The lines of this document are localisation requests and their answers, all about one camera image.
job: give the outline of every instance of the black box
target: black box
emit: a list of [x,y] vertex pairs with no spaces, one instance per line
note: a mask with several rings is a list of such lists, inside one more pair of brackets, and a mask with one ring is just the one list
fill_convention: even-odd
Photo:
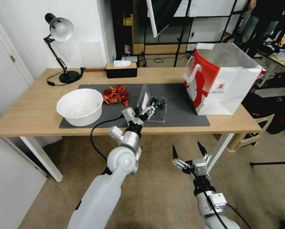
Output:
[[126,67],[114,67],[113,63],[108,63],[105,66],[105,71],[108,78],[137,77],[137,65],[135,62],[131,62]]

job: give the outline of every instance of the desk lamp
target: desk lamp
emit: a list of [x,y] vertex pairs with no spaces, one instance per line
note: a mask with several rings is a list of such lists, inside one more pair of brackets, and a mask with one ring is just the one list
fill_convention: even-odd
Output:
[[60,81],[62,83],[72,83],[79,80],[81,78],[80,74],[76,71],[68,71],[66,64],[61,58],[57,56],[57,54],[54,52],[53,48],[50,45],[50,43],[55,40],[67,41],[73,34],[72,23],[65,18],[55,17],[51,13],[47,13],[45,15],[45,20],[49,24],[50,34],[44,38],[44,41],[46,42],[53,55],[56,57],[57,62],[63,69],[63,73],[59,77]]

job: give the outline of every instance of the tripod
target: tripod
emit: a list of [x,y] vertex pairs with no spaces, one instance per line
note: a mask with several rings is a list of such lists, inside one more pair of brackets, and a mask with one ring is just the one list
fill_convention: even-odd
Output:
[[253,163],[250,162],[249,165],[254,167],[255,165],[271,165],[271,164],[285,164],[285,162],[261,162],[261,163]]

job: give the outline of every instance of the bag handle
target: bag handle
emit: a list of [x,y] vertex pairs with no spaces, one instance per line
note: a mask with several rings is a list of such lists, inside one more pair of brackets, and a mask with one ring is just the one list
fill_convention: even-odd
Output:
[[191,83],[194,80],[197,71],[199,72],[202,71],[202,66],[200,64],[195,65],[190,77],[188,77],[187,74],[185,73],[183,74],[183,78],[187,83]]
[[186,64],[186,67],[188,67],[189,62],[190,62],[192,59],[193,59],[193,61],[194,61],[194,56],[190,56],[190,58],[189,58],[189,60],[188,60],[188,62],[187,62],[187,64]]

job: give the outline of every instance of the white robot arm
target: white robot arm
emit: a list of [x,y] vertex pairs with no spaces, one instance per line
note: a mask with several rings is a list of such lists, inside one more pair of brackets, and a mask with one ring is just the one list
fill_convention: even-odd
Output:
[[114,126],[108,131],[118,147],[108,155],[107,166],[111,175],[97,176],[73,212],[68,229],[103,229],[121,195],[121,184],[128,174],[134,175],[141,155],[139,139],[142,124],[154,114],[154,103],[137,117],[131,107],[122,111],[129,127],[122,131]]
[[[143,122],[154,114],[154,103],[146,107],[138,116],[131,107],[122,111],[129,127],[123,133],[113,126],[108,134],[117,141],[118,147],[108,155],[107,166],[111,175],[97,176],[73,212],[68,229],[104,229],[121,195],[121,185],[125,177],[134,175],[138,169],[141,155],[139,139]],[[218,216],[223,212],[227,201],[222,193],[215,193],[210,185],[207,174],[208,162],[211,155],[198,142],[203,158],[183,162],[178,159],[173,146],[172,163],[184,173],[195,186],[194,194],[198,200],[200,215],[205,218],[202,229],[240,229],[239,226],[225,216]]]
[[189,181],[194,184],[194,195],[197,198],[200,215],[205,219],[202,229],[240,229],[238,224],[229,220],[226,216],[218,215],[224,212],[227,201],[223,193],[215,193],[215,188],[210,185],[207,173],[208,162],[211,154],[207,154],[205,148],[198,142],[203,158],[183,162],[178,159],[173,146],[172,163],[184,173],[189,175]]

